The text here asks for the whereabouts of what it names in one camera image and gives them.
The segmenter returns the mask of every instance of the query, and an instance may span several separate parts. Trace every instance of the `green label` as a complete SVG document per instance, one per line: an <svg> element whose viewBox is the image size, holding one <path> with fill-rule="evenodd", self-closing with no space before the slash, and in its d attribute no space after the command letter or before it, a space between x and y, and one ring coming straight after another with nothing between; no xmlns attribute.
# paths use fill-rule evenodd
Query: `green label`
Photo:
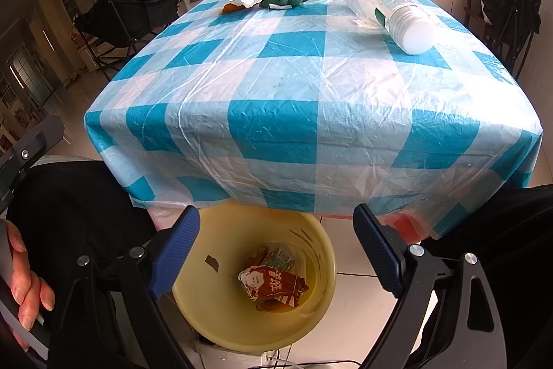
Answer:
<svg viewBox="0 0 553 369"><path fill-rule="evenodd" d="M386 22L386 17L384 14L380 10L374 9L374 16L377 17L377 21L381 23L381 26L385 28L384 23Z"/></svg>

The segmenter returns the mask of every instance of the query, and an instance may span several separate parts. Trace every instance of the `blue gripper pad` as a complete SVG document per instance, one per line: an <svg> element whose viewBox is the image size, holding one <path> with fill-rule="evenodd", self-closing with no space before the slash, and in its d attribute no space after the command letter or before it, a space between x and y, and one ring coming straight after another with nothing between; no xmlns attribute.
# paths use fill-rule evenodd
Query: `blue gripper pad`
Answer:
<svg viewBox="0 0 553 369"><path fill-rule="evenodd" d="M200 212L189 206L171 228L169 239L152 265L148 289L154 299L159 300L163 294L171 291L199 231Z"/></svg>
<svg viewBox="0 0 553 369"><path fill-rule="evenodd" d="M402 254L405 242L396 230L380 225L366 205L359 205L353 211L353 230L382 288L399 299L404 290L405 259Z"/></svg>

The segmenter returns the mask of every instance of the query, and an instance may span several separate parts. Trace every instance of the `black pants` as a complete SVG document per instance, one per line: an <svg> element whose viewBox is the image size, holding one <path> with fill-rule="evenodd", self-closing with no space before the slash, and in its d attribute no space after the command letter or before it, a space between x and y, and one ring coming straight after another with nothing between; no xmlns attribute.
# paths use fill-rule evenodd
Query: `black pants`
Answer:
<svg viewBox="0 0 553 369"><path fill-rule="evenodd" d="M8 219L21 230L31 268L54 291L68 282L79 256L114 259L155 233L146 210L132 207L102 162L33 167L15 192ZM478 256L499 308L508 367L514 367L553 310L546 282L553 186L502 189L450 234L424 246L441 257Z"/></svg>

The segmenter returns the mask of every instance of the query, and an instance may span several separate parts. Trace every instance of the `plastic tablecloth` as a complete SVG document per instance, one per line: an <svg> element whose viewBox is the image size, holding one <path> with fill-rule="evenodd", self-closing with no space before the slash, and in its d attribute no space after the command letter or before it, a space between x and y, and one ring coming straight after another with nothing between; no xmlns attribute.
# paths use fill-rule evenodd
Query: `plastic tablecloth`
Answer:
<svg viewBox="0 0 553 369"><path fill-rule="evenodd" d="M348 217L367 202L412 241L529 181L542 134L532 105L431 1L413 0L438 28L419 56L342 0L219 15L226 2L170 25L85 115L137 205L233 198Z"/></svg>

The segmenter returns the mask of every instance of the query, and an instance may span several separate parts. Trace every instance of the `red snack wrapper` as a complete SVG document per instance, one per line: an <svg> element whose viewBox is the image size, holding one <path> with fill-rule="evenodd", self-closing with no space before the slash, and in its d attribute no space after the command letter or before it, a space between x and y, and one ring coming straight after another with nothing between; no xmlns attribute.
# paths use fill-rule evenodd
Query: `red snack wrapper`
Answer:
<svg viewBox="0 0 553 369"><path fill-rule="evenodd" d="M247 289L252 300L259 297L277 299L285 305L297 307L300 294L309 287L305 279L269 266L252 266L240 272L238 279Z"/></svg>

